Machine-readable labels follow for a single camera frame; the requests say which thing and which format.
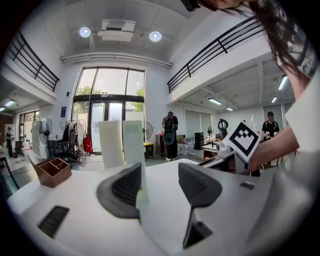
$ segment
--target red bag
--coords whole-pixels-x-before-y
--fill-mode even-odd
[[[87,135],[87,132],[84,134],[84,139],[83,139],[83,150],[87,153],[92,152],[92,146],[91,146],[91,141]]]

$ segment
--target fluorescent light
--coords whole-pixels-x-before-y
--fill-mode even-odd
[[[14,100],[10,100],[7,104],[5,104],[6,107],[10,107],[12,106],[13,104],[15,104],[15,101]]]
[[[160,32],[154,31],[150,33],[149,38],[152,42],[159,42],[162,38],[162,34]]]
[[[279,85],[278,90],[282,90],[282,89],[284,88],[287,80],[288,80],[288,77],[287,77],[287,76],[282,77],[282,80],[281,80],[281,83],[280,83],[280,85]]]
[[[217,100],[215,100],[213,98],[210,98],[209,101],[212,102],[212,103],[215,103],[217,105],[221,105],[222,104],[220,101],[217,101]]]
[[[84,27],[80,28],[79,34],[80,34],[80,36],[82,36],[83,38],[87,38],[88,36],[91,35],[91,30],[90,30],[90,28],[88,28],[87,26],[84,26]]]

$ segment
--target brown organizer box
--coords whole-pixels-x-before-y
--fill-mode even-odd
[[[72,175],[70,165],[56,157],[36,164],[34,169],[40,184],[50,188],[56,187]]]

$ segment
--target glass door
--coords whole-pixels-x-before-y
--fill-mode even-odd
[[[90,104],[90,137],[92,151],[95,154],[101,154],[99,122],[102,121],[122,121],[121,102],[94,101]]]

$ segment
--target blue sign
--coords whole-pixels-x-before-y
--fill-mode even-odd
[[[66,117],[66,112],[67,112],[67,107],[66,106],[63,106],[61,108],[61,118],[65,118]]]

